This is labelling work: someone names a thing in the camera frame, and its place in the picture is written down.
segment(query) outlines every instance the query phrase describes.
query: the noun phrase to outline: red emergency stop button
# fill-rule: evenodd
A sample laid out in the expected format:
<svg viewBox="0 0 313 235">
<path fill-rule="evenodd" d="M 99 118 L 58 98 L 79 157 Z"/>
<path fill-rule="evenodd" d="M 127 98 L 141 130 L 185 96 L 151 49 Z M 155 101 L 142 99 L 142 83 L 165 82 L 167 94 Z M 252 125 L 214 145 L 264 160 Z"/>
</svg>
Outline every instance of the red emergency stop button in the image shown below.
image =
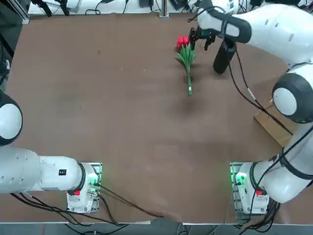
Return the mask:
<svg viewBox="0 0 313 235">
<path fill-rule="evenodd" d="M 256 193 L 257 196 L 261 196 L 262 195 L 262 191 L 261 190 L 256 190 L 255 193 Z"/>
</svg>

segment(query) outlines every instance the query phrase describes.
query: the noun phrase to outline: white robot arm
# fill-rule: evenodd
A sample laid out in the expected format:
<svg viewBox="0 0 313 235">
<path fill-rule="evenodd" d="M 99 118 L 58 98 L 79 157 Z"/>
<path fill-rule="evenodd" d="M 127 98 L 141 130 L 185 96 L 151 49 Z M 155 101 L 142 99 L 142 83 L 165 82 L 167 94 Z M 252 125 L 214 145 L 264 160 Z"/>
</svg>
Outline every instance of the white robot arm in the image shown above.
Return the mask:
<svg viewBox="0 0 313 235">
<path fill-rule="evenodd" d="M 282 4 L 269 4 L 248 13 L 232 15 L 237 12 L 238 4 L 222 2 L 202 0 L 198 11 L 198 24 L 202 30 L 265 50 L 289 66 L 290 70 L 272 90 L 278 111 L 300 124 L 284 149 L 286 151 L 313 126 L 313 16 L 297 7 Z M 213 9 L 216 5 L 222 10 Z M 267 205 L 269 197 L 285 203 L 298 195 L 313 179 L 312 154 L 313 132 L 310 132 L 264 175 L 258 186 L 263 173 L 280 155 L 268 161 L 243 164 L 237 176 L 240 177 L 238 190 L 244 212 L 266 213 L 263 202 Z M 254 194 L 254 204 L 250 208 Z"/>
<path fill-rule="evenodd" d="M 66 190 L 67 208 L 95 212 L 99 176 L 88 163 L 63 156 L 38 156 L 9 146 L 22 130 L 18 104 L 0 91 L 0 193 Z"/>
</svg>

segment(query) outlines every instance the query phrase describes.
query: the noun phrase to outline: brown table surface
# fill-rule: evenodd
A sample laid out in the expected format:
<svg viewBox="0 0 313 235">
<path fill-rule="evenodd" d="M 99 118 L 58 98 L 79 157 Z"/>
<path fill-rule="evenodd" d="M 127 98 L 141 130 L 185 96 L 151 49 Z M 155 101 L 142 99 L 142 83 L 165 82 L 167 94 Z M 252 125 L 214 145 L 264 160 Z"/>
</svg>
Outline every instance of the brown table surface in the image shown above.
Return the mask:
<svg viewBox="0 0 313 235">
<path fill-rule="evenodd" d="M 230 161 L 257 161 L 280 150 L 253 119 L 256 109 L 236 91 L 229 72 L 197 43 L 193 95 L 176 61 L 189 16 L 155 14 L 34 18 L 24 25 L 7 93 L 23 111 L 14 143 L 39 155 L 101 161 L 104 183 L 146 210 L 191 223 L 223 223 L 231 195 Z M 286 70 L 263 51 L 239 45 L 245 75 L 262 102 Z M 240 86 L 236 58 L 232 67 Z M 278 223 L 313 224 L 313 188 L 284 204 Z M 66 206 L 64 193 L 36 193 Z M 59 215 L 0 196 L 1 222 L 64 221 Z M 152 217 L 109 198 L 117 221 Z M 104 207 L 95 214 L 107 217 Z M 228 223 L 235 222 L 233 204 Z"/>
</svg>

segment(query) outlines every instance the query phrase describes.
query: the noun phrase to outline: red tulip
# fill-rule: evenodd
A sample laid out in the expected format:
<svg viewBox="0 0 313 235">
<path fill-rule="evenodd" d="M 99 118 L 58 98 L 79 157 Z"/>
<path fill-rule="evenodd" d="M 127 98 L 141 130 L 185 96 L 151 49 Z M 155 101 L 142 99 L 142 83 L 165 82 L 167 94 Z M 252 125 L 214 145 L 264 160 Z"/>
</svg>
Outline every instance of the red tulip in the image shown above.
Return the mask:
<svg viewBox="0 0 313 235">
<path fill-rule="evenodd" d="M 177 37 L 177 42 L 180 43 L 180 44 L 183 44 L 184 43 L 184 38 L 182 36 L 178 36 Z"/>
<path fill-rule="evenodd" d="M 188 38 L 186 35 L 184 35 L 183 44 L 184 44 L 185 46 L 189 44 L 189 38 Z"/>
<path fill-rule="evenodd" d="M 189 38 L 186 35 L 177 37 L 177 43 L 176 43 L 177 51 L 180 51 L 182 46 L 187 47 L 188 44 L 189 44 Z"/>
</svg>

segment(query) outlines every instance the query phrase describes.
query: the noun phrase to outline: floor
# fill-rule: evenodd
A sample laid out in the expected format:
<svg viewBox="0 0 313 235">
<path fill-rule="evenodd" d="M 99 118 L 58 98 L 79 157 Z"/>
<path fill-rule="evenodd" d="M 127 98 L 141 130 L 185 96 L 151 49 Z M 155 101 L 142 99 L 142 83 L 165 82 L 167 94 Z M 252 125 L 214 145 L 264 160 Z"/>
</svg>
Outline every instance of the floor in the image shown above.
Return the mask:
<svg viewBox="0 0 313 235">
<path fill-rule="evenodd" d="M 179 223 L 166 220 L 166 219 L 156 219 L 151 222 L 151 225 L 130 225 L 118 232 L 116 235 L 175 235 L 177 233 Z M 96 229 L 102 233 L 109 233 L 116 229 L 116 226 L 109 224 L 97 224 L 91 227 L 79 228 L 74 227 L 80 232 L 86 232 Z M 212 231 L 212 225 L 197 225 L 193 226 L 188 235 L 209 235 Z M 308 235 L 313 231 L 312 226 L 289 226 L 289 225 L 274 225 L 270 231 L 267 232 L 268 235 Z M 63 224 L 1 224 L 0 234 L 2 235 L 75 235 L 76 232 L 71 231 Z M 237 235 L 239 234 L 238 229 L 232 225 L 226 225 L 218 228 L 216 230 L 216 235 Z M 257 234 L 255 231 L 248 231 L 246 235 Z"/>
<path fill-rule="evenodd" d="M 15 49 L 20 30 L 22 28 L 19 18 L 9 11 L 5 6 L 0 4 L 0 32 L 3 34 L 12 49 Z M 11 60 L 7 52 L 4 52 L 4 57 Z M 116 235 L 126 234 L 150 234 L 150 235 L 175 235 L 177 233 L 179 223 L 167 220 L 156 219 L 151 222 L 151 225 L 130 225 L 118 232 Z M 90 230 L 98 230 L 102 233 L 109 233 L 116 229 L 114 225 L 109 224 L 97 224 L 91 227 L 78 227 L 74 226 L 74 229 L 85 232 Z M 211 225 L 197 225 L 187 226 L 190 235 L 209 235 L 213 226 Z M 312 226 L 280 226 L 274 225 L 268 232 L 268 235 L 307 235 L 313 232 Z M 216 235 L 229 235 L 238 234 L 238 230 L 232 225 L 221 226 L 216 230 Z M 74 235 L 76 232 L 67 228 L 64 224 L 0 224 L 1 235 L 18 235 L 18 234 L 32 234 L 32 235 Z M 254 231 L 248 231 L 246 234 L 257 234 Z"/>
</svg>

